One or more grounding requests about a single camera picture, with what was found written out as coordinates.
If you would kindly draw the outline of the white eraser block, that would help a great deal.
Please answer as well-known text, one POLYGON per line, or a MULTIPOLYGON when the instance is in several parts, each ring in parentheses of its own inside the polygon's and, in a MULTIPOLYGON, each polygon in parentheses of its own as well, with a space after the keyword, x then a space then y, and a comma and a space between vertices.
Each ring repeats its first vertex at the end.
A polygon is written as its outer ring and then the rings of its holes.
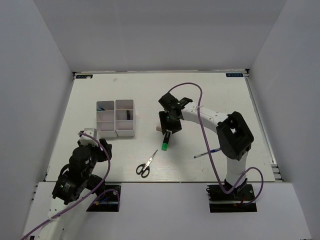
POLYGON ((157 126, 156 126, 156 130, 159 131, 159 132, 161 132, 161 131, 162 131, 161 126, 157 125, 157 126))

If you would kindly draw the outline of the green highlighter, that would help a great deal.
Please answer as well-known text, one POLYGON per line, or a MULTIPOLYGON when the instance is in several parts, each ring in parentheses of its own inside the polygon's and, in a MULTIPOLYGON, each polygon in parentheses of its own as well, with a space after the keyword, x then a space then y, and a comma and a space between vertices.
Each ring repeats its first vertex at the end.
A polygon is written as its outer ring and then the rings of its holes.
POLYGON ((166 131, 166 133, 164 134, 162 145, 161 145, 161 150, 162 151, 167 151, 168 146, 169 146, 170 137, 171 137, 171 132, 170 131, 166 131))

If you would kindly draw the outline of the black handled scissors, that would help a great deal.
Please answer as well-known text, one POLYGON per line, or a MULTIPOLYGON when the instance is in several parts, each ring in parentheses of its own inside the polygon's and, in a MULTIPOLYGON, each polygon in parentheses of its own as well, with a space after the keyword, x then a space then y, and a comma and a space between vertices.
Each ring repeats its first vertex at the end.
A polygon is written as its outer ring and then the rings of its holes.
POLYGON ((158 150, 156 150, 151 157, 148 159, 146 163, 142 163, 136 167, 136 174, 141 176, 143 179, 147 178, 150 174, 150 164, 153 161, 155 155, 157 154, 158 150))

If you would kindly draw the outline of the purple highlighter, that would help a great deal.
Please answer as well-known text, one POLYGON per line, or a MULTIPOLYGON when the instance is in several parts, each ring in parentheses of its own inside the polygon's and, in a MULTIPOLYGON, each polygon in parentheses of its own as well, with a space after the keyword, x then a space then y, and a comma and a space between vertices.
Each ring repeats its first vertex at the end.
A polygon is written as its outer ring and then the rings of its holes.
POLYGON ((127 119, 127 120, 131 120, 130 110, 126 110, 126 119, 127 119))

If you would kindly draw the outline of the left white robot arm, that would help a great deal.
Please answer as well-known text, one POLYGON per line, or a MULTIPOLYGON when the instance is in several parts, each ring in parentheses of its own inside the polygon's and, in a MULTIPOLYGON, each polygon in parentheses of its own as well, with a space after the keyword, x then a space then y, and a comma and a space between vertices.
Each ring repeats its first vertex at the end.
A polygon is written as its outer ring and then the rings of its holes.
POLYGON ((69 163, 62 167, 52 191, 47 219, 26 233, 28 240, 40 229, 39 240, 59 240, 68 219, 75 220, 80 204, 93 197, 105 196, 105 180, 110 172, 112 145, 103 138, 97 140, 82 132, 69 163))

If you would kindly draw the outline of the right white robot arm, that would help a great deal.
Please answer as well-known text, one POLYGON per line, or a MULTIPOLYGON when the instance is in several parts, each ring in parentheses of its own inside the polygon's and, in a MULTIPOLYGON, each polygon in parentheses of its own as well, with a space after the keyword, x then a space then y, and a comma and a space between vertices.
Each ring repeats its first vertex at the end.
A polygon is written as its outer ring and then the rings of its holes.
POLYGON ((242 196, 248 181, 246 160, 254 141, 254 136, 243 116, 237 111, 226 114, 210 110, 193 103, 193 100, 187 97, 178 100, 169 92, 158 102, 163 107, 158 115, 161 132, 164 135, 181 131, 181 121, 196 123, 200 125, 202 131, 207 128, 217 135, 219 148, 227 160, 227 172, 222 190, 233 200, 242 196))

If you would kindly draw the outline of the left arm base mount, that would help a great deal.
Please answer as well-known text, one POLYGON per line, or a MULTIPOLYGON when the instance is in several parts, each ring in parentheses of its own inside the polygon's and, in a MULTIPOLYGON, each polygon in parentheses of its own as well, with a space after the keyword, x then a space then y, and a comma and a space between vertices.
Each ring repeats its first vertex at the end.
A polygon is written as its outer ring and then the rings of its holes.
POLYGON ((122 186, 116 185, 105 185, 106 192, 95 200, 94 203, 89 205, 87 212, 97 213, 116 213, 120 210, 120 197, 122 186))

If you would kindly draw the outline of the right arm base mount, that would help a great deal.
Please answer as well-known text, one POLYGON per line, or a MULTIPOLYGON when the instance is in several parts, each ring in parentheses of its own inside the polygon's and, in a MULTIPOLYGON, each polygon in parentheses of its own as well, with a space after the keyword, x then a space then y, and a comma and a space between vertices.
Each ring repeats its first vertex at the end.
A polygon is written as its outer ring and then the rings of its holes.
POLYGON ((253 201, 255 193, 253 186, 247 184, 237 194, 225 194, 219 185, 208 185, 209 210, 211 213, 254 213, 257 212, 257 205, 253 201))

